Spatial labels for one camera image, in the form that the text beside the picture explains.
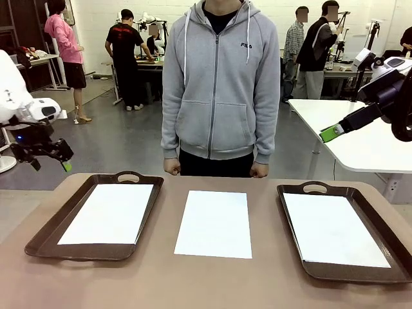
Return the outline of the person's left hand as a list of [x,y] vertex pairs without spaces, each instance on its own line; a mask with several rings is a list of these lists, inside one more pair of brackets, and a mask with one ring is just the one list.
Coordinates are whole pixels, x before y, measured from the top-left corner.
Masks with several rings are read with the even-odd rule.
[[264,178],[268,176],[268,172],[268,164],[259,164],[257,162],[254,162],[250,170],[250,176],[253,178]]

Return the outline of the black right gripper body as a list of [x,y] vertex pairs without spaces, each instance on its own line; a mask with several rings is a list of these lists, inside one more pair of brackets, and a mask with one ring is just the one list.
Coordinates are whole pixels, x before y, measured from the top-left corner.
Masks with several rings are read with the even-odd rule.
[[405,80],[405,75],[382,75],[362,86],[357,93],[357,100],[365,104],[388,104],[393,102]]

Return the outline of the person's right hand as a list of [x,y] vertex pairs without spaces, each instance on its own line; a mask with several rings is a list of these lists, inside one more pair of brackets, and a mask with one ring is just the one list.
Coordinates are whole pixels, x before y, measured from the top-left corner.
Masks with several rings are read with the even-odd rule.
[[169,173],[173,176],[177,176],[181,172],[181,165],[179,159],[177,158],[169,158],[164,159],[164,171]]

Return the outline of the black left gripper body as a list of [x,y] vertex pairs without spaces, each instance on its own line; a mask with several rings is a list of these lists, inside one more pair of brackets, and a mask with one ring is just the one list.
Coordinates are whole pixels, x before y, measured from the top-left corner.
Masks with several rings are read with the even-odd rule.
[[36,156],[55,158],[51,135],[54,132],[48,120],[24,123],[9,129],[15,142],[10,145],[18,162],[32,162]]

